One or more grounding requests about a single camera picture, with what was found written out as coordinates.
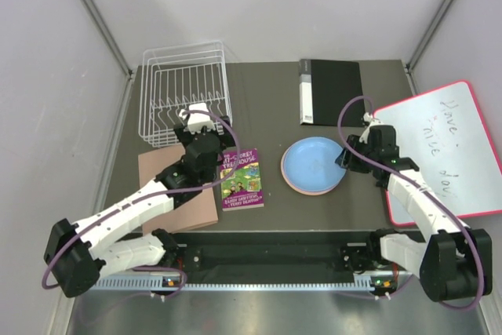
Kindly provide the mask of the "blue plate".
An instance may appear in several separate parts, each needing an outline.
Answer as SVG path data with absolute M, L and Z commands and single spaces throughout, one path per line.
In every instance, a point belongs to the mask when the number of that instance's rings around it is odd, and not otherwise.
M 287 152 L 285 168 L 301 173 L 319 173 L 339 183 L 346 170 L 340 168 L 336 158 L 343 148 L 334 140 L 326 137 L 308 137 L 292 144 Z

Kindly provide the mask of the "pink plate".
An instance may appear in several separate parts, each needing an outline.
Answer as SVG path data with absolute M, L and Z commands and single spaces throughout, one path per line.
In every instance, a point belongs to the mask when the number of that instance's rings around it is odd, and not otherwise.
M 339 184 L 339 181 L 335 182 L 322 173 L 301 173 L 296 170 L 288 171 L 284 167 L 281 168 L 281 173 L 287 185 L 302 195 L 324 195 L 332 191 Z

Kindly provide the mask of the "purple plate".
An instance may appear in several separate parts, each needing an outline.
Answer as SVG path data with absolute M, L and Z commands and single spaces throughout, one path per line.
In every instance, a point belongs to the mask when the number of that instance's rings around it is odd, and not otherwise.
M 304 189 L 301 189 L 293 184 L 293 182 L 287 177 L 286 174 L 286 169 L 285 169 L 285 159 L 286 159 L 286 152 L 283 154 L 281 163 L 280 163 L 280 169 L 281 169 L 281 174 L 282 178 L 284 181 L 296 192 L 302 194 L 302 195 L 308 195 L 308 196 L 319 196 L 319 195 L 324 195 L 327 194 L 328 192 L 332 191 L 335 189 L 336 185 L 333 185 L 332 187 L 322 190 L 322 191 L 307 191 Z

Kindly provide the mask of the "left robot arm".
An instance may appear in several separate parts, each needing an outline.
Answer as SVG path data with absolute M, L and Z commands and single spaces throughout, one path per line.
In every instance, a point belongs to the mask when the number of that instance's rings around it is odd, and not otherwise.
M 184 146 L 182 158 L 168 166 L 137 192 L 91 217 L 53 225 L 44 252 L 56 286 L 68 298 L 77 297 L 100 279 L 118 272 L 152 266 L 170 269 L 178 258 L 178 245 L 168 231 L 155 229 L 135 239 L 125 236 L 149 220 L 171 213 L 220 183 L 216 170 L 223 152 L 235 145 L 228 117 L 220 119 L 223 133 L 202 127 L 192 134 L 175 128 Z

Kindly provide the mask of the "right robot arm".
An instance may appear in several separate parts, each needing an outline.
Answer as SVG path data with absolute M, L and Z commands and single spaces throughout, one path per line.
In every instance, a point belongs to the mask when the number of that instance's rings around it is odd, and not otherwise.
M 342 139 L 336 163 L 372 174 L 379 188 L 405 207 L 422 241 L 391 229 L 369 235 L 368 263 L 377 269 L 397 264 L 417 277 L 426 296 L 453 311 L 470 311 L 493 290 L 492 239 L 454 215 L 431 190 L 420 167 L 403 157 L 394 126 L 368 122 L 361 136 Z

